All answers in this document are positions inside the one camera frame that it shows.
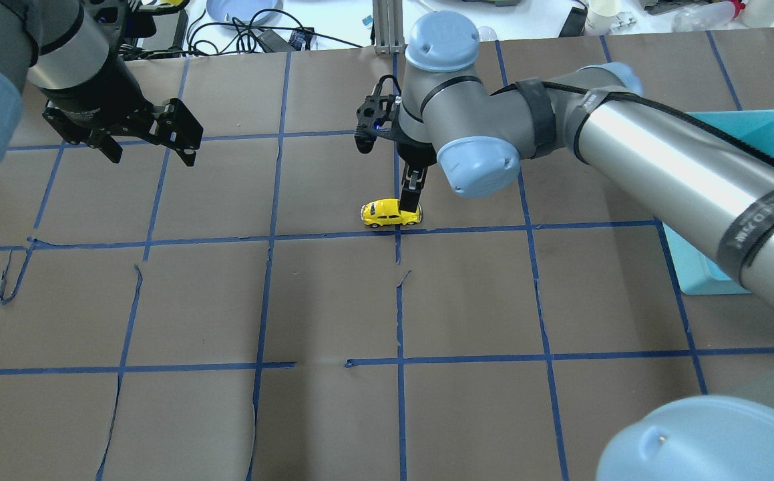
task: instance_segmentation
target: white plastic bottle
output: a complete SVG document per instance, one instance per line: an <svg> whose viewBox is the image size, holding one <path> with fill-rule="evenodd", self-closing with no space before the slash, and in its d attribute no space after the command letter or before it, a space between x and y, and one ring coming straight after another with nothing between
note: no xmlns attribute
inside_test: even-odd
<svg viewBox="0 0 774 481"><path fill-rule="evenodd" d="M722 27L744 9L738 0L686 7L671 21L671 31L701 31Z"/></svg>
<svg viewBox="0 0 774 481"><path fill-rule="evenodd" d="M774 22L774 0L749 0L740 21L750 28L769 27Z"/></svg>

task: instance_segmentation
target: yellow toy car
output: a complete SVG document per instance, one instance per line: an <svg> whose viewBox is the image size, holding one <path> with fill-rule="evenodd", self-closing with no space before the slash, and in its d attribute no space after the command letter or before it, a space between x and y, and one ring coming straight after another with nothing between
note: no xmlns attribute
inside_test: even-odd
<svg viewBox="0 0 774 481"><path fill-rule="evenodd" d="M398 198L382 198L360 208L360 219L371 228L383 225L414 225L423 222L423 207L418 206L416 212L399 210Z"/></svg>

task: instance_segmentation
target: white cup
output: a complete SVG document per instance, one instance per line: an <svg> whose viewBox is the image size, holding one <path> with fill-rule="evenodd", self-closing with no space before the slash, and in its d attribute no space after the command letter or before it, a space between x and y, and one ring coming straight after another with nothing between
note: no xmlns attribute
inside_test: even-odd
<svg viewBox="0 0 774 481"><path fill-rule="evenodd" d="M621 12L621 0L591 0L588 4L585 35L604 35L609 32L615 16Z"/></svg>

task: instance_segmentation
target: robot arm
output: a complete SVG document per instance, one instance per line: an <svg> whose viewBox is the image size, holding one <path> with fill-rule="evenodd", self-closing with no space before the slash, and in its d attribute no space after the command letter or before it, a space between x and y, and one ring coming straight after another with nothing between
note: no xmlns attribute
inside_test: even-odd
<svg viewBox="0 0 774 481"><path fill-rule="evenodd" d="M774 308L774 159L644 100L622 64L488 96L469 19L430 13L411 31L404 92L357 110L360 152L377 137L405 164L400 209L416 210L439 162L455 194L481 197L518 176L520 160L567 146ZM681 399L615 436L598 481L774 479L774 372L728 395Z"/></svg>
<svg viewBox="0 0 774 481"><path fill-rule="evenodd" d="M28 79L48 97L43 118L70 144L112 162L112 135L167 146L194 165L203 128L177 98L155 107L79 0L0 0L0 160L21 117Z"/></svg>

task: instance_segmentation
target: teal plastic bin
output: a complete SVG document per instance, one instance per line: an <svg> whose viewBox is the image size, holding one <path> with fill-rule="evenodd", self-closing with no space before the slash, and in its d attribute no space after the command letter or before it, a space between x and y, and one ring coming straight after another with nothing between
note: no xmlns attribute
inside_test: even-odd
<svg viewBox="0 0 774 481"><path fill-rule="evenodd" d="M774 110L696 112L690 115L774 156ZM677 273L677 280L681 284L683 293L687 295L748 293L677 232L665 224L662 227L668 238L668 249L671 251L674 271Z"/></svg>

